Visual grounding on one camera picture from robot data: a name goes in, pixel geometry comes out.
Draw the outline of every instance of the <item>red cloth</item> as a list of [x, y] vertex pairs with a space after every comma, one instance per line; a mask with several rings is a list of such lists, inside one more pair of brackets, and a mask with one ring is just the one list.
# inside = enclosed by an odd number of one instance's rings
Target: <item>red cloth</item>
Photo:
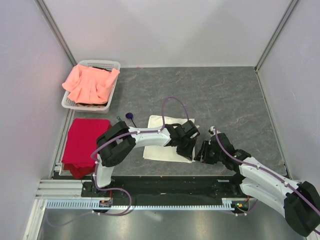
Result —
[[73, 171], [82, 175], [84, 172], [89, 171], [89, 169], [94, 168], [95, 160], [91, 159], [90, 155], [97, 149], [97, 138], [110, 127], [110, 121], [107, 119], [76, 118], [67, 136], [62, 158], [62, 163], [65, 164], [64, 169], [70, 170], [71, 173]]

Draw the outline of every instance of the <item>white cloth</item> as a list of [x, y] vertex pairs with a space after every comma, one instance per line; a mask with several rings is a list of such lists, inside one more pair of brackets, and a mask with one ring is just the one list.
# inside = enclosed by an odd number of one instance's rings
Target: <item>white cloth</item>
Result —
[[[165, 116], [166, 124], [184, 124], [187, 119], [172, 118]], [[162, 126], [162, 117], [151, 115], [148, 122], [148, 128], [156, 128]], [[195, 157], [195, 149], [193, 148], [192, 159]], [[157, 161], [192, 163], [189, 159], [177, 154], [176, 146], [146, 146], [143, 151], [143, 158]]]

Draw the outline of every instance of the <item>gray floor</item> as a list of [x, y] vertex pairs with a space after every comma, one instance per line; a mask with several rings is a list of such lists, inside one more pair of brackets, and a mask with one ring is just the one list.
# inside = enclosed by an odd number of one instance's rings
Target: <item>gray floor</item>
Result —
[[[249, 152], [279, 174], [286, 173], [253, 67], [124, 68], [120, 71], [109, 113], [76, 112], [75, 118], [103, 118], [116, 123], [117, 116], [125, 120], [125, 114], [132, 112], [136, 125], [146, 128], [150, 115], [161, 115], [164, 98], [175, 96], [186, 105], [190, 118], [195, 118], [195, 123], [200, 125], [196, 152], [202, 141], [210, 138], [208, 129], [217, 126], [235, 148]], [[182, 107], [174, 100], [165, 106], [165, 115], [185, 117]], [[143, 147], [134, 149], [115, 167], [113, 174], [233, 175], [222, 164], [145, 160], [143, 150]]]
[[[88, 210], [47, 209], [52, 224]], [[38, 240], [303, 240], [275, 210], [259, 202], [248, 216], [219, 211], [146, 211], [125, 216], [88, 215], [64, 227], [42, 223]]]

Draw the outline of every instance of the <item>gray countertop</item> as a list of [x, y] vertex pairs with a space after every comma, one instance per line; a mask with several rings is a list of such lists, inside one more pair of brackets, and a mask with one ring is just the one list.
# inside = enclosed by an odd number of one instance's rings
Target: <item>gray countertop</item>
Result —
[[[107, 114], [76, 112], [75, 118], [109, 119], [117, 116], [129, 126], [127, 112], [137, 127], [146, 128], [150, 115], [161, 115], [161, 105], [175, 96], [186, 105], [190, 118], [199, 125], [195, 152], [208, 129], [216, 126], [237, 149], [245, 150], [279, 174], [286, 174], [274, 131], [253, 67], [123, 68]], [[169, 100], [165, 115], [185, 118], [178, 102]], [[180, 163], [143, 159], [144, 148], [134, 149], [114, 168], [113, 175], [233, 175], [221, 163]]]

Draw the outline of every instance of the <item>pink cloth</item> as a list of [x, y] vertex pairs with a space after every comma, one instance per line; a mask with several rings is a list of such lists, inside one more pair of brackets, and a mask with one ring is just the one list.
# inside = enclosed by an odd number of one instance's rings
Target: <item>pink cloth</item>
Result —
[[115, 68], [109, 72], [78, 64], [73, 67], [62, 87], [70, 92], [68, 98], [75, 103], [105, 104], [119, 73]]

